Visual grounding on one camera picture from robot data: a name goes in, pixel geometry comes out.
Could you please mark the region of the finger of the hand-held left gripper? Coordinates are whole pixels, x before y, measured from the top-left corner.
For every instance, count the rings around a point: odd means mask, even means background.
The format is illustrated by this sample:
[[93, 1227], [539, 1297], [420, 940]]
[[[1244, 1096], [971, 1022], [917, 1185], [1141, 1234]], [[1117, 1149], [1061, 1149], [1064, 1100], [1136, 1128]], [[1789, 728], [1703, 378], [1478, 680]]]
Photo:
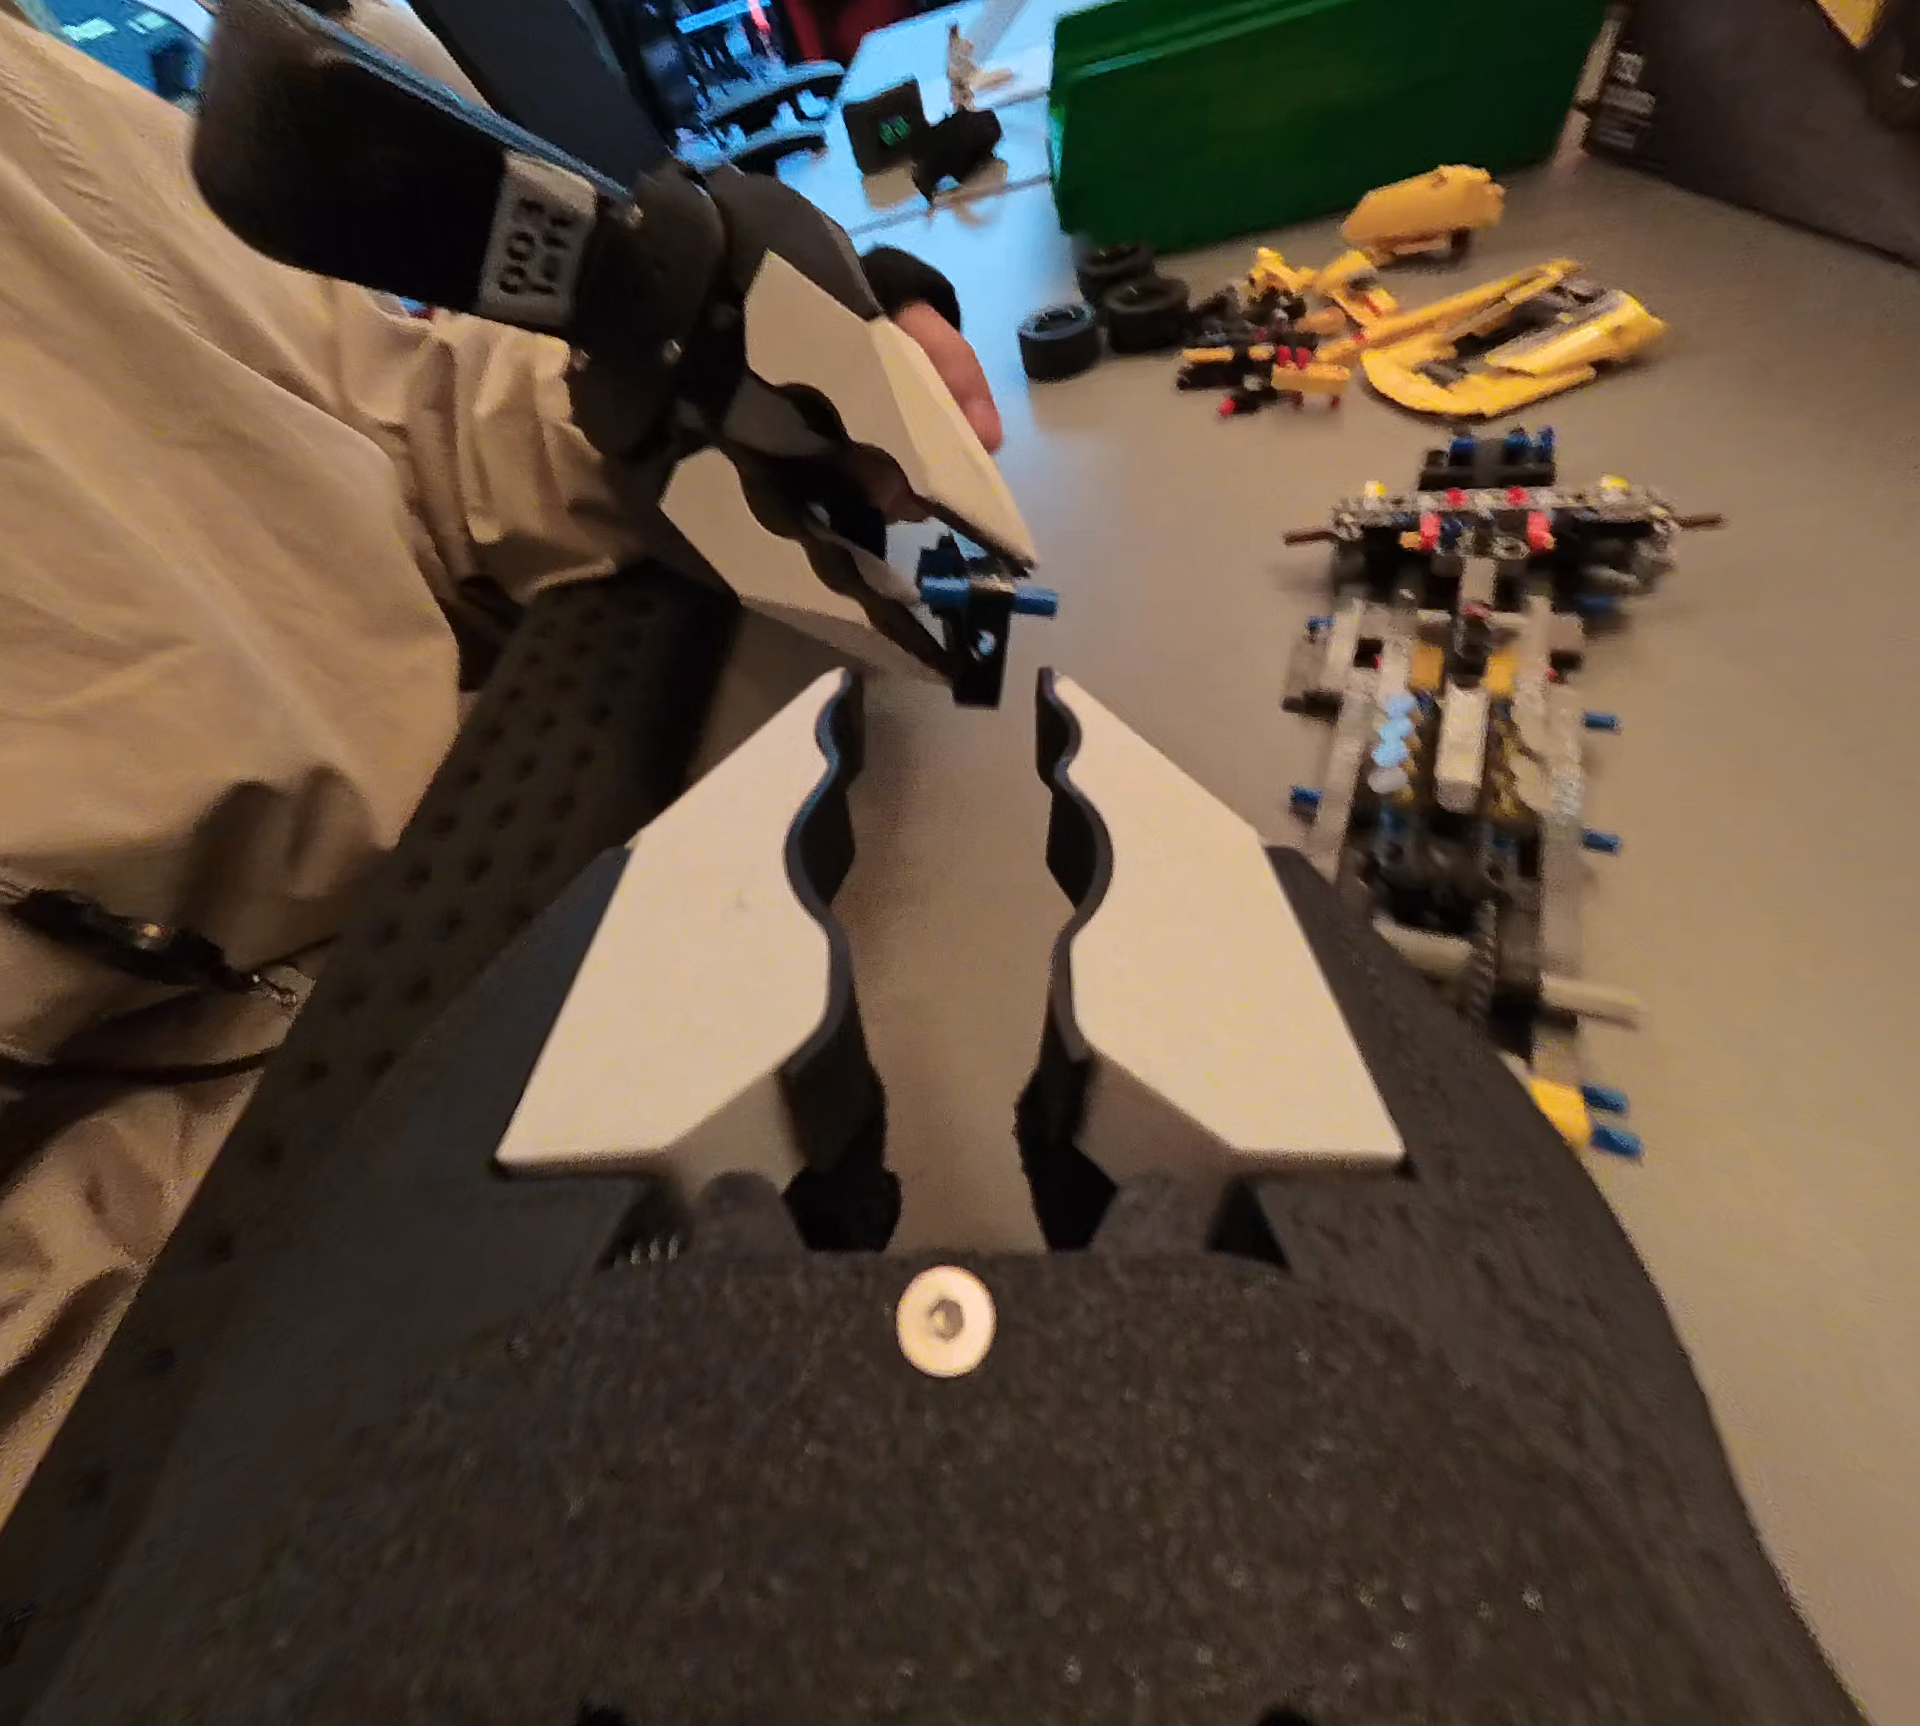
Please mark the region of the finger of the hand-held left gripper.
[[900, 568], [838, 532], [819, 505], [736, 466], [724, 449], [684, 458], [660, 491], [659, 511], [744, 607], [845, 664], [950, 684], [945, 637], [909, 604]]
[[826, 407], [828, 447], [890, 463], [928, 514], [1020, 572], [1041, 550], [973, 420], [925, 347], [882, 311], [864, 314], [795, 261], [763, 255], [743, 304], [743, 390], [784, 400], [798, 421]]

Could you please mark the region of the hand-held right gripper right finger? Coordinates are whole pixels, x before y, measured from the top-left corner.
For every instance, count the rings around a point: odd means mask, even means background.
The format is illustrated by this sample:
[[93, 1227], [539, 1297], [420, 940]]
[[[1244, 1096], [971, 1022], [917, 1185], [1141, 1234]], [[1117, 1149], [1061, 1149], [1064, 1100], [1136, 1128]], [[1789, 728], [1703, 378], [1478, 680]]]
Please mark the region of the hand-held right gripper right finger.
[[1268, 1178], [1393, 1173], [1409, 1144], [1279, 859], [1235, 806], [1063, 672], [1034, 690], [1051, 952], [1019, 1153], [1042, 1234], [1143, 1184], [1211, 1208]]

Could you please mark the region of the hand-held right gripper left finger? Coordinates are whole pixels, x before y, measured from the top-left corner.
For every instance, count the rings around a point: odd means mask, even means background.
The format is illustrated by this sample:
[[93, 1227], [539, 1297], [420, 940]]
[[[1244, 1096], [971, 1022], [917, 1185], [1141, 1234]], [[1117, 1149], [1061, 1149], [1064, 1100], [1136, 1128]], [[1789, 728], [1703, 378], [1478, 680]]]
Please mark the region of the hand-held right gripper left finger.
[[895, 1226], [887, 1090], [834, 899], [864, 693], [828, 669], [622, 847], [492, 1149], [516, 1179], [730, 1175], [803, 1226]]

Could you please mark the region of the black toy brick frame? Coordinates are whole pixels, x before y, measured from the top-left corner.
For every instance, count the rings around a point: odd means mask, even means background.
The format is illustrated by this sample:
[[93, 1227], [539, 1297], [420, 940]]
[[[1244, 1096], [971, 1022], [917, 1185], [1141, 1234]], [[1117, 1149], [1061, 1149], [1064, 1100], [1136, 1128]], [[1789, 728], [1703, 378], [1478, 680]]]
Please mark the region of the black toy brick frame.
[[996, 707], [1003, 695], [1013, 626], [1019, 617], [1055, 617], [1061, 596], [1026, 578], [1009, 557], [955, 532], [923, 548], [919, 605], [940, 628], [956, 705]]

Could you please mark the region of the person's left forearm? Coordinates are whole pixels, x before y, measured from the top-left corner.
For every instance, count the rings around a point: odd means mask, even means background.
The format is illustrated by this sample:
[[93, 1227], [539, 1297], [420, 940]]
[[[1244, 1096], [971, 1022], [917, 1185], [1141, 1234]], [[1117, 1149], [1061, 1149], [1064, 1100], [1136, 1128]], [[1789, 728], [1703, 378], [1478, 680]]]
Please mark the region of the person's left forearm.
[[426, 582], [460, 630], [613, 578], [645, 533], [572, 412], [569, 347], [470, 314], [406, 314], [322, 280], [346, 421], [397, 468]]

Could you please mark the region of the grey desk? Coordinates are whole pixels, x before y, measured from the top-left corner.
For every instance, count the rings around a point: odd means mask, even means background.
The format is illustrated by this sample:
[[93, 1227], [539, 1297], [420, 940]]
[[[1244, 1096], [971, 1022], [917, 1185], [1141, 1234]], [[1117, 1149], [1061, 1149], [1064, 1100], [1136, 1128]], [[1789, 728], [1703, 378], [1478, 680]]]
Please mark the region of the grey desk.
[[[956, 285], [1056, 620], [1007, 705], [871, 688], [838, 914], [888, 1087], [902, 1250], [1038, 1242], [1013, 1102], [1064, 922], [1045, 871], [1034, 669], [1059, 666], [1271, 842], [1322, 735], [1284, 666], [1327, 562], [1284, 532], [1427, 434], [1367, 394], [1214, 417], [1160, 355], [1056, 386], [1016, 325], [1075, 264], [1045, 109], [1007, 172], [927, 208], [834, 124], [781, 178], [858, 242]], [[1643, 1003], [1589, 1036], [1643, 1161], [1593, 1163], [1693, 1352], [1796, 1602], [1875, 1721], [1917, 1721], [1917, 273], [1562, 151], [1507, 182], [1465, 280], [1572, 258], [1668, 322], [1650, 359], [1557, 401], [1562, 472], [1691, 511], [1677, 569], [1599, 637], [1587, 971]]]

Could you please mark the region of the person's left hand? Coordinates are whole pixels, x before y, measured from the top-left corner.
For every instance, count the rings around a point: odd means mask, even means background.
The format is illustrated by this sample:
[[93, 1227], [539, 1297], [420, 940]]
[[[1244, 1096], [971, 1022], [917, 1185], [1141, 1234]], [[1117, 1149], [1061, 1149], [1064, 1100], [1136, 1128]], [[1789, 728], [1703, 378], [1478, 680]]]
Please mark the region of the person's left hand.
[[979, 354], [962, 331], [925, 298], [902, 304], [890, 317], [923, 349], [983, 447], [992, 455], [999, 453], [1004, 427], [996, 396]]

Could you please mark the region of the large black office chair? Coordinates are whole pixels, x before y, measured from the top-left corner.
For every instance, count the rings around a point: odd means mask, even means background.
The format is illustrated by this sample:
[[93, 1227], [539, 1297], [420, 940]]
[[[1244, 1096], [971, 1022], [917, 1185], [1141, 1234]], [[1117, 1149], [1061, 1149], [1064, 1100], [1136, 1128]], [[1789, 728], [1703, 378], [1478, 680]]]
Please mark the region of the large black office chair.
[[484, 99], [615, 183], [673, 164], [587, 0], [406, 0]]

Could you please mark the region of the black perforated panel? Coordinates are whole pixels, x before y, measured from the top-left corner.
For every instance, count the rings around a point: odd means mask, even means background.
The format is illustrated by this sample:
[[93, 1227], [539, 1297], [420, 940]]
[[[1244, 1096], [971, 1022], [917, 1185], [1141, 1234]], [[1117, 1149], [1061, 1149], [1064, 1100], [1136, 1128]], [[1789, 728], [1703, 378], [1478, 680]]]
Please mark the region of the black perforated panel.
[[206, 1366], [352, 1117], [690, 773], [741, 610], [659, 562], [527, 607], [4, 1519], [4, 1663], [144, 1518]]

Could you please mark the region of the black device with green lights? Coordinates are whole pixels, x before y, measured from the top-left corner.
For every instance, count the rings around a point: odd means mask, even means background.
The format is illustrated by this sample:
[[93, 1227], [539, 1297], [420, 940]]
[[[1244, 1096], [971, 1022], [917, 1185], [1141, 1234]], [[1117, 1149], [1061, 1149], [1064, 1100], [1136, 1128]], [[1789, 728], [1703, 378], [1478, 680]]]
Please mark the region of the black device with green lights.
[[861, 178], [911, 170], [928, 130], [923, 83], [909, 75], [861, 98], [845, 98], [838, 119]]

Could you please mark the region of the toy car chassis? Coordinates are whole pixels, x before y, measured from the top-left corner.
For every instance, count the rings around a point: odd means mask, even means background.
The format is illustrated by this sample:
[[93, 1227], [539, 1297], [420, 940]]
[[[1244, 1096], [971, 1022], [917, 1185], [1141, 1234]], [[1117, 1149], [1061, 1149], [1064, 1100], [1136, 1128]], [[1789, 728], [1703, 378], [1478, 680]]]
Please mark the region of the toy car chassis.
[[1369, 479], [1284, 536], [1329, 553], [1282, 703], [1324, 721], [1288, 808], [1360, 922], [1499, 1049], [1577, 1149], [1640, 1159], [1631, 1102], [1591, 1076], [1591, 1024], [1634, 993], [1587, 971], [1589, 741], [1621, 718], [1582, 693], [1591, 637], [1658, 585], [1686, 536], [1724, 527], [1619, 473], [1569, 481], [1552, 427], [1463, 434], [1407, 486]]

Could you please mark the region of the black yellow red toy subassembly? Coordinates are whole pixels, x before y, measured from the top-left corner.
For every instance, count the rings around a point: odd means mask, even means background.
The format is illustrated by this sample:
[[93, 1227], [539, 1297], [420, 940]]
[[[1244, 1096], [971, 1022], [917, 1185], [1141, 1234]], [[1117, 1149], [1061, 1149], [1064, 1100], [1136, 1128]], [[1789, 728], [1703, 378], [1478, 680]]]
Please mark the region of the black yellow red toy subassembly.
[[1352, 386], [1345, 349], [1352, 335], [1354, 322], [1338, 305], [1264, 322], [1194, 311], [1184, 322], [1172, 383], [1179, 392], [1217, 394], [1222, 417], [1314, 404], [1337, 412]]

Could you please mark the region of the yellow toy fender piece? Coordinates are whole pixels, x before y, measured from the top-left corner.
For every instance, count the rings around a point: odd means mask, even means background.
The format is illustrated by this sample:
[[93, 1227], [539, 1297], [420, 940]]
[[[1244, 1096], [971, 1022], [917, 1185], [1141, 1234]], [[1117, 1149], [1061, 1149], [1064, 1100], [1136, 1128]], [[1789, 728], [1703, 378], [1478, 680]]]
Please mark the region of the yellow toy fender piece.
[[1500, 226], [1507, 186], [1486, 167], [1438, 164], [1369, 189], [1341, 224], [1341, 236], [1378, 265], [1456, 258], [1477, 236]]

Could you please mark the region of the yellow toy car hood assembly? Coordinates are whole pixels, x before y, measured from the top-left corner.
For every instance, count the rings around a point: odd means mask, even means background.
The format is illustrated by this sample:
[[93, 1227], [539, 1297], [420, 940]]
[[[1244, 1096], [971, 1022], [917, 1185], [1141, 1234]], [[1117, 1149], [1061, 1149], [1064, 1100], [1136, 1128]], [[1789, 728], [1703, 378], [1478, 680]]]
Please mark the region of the yellow toy car hood assembly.
[[1372, 325], [1356, 375], [1411, 416], [1489, 421], [1584, 387], [1666, 333], [1640, 298], [1561, 255]]

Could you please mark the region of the toy car box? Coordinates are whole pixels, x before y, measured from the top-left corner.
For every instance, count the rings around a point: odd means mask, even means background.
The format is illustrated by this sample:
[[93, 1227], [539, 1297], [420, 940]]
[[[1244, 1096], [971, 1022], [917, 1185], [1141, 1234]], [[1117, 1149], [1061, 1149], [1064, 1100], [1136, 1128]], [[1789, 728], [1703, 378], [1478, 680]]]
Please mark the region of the toy car box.
[[1918, 0], [1627, 0], [1587, 150], [1918, 264]]

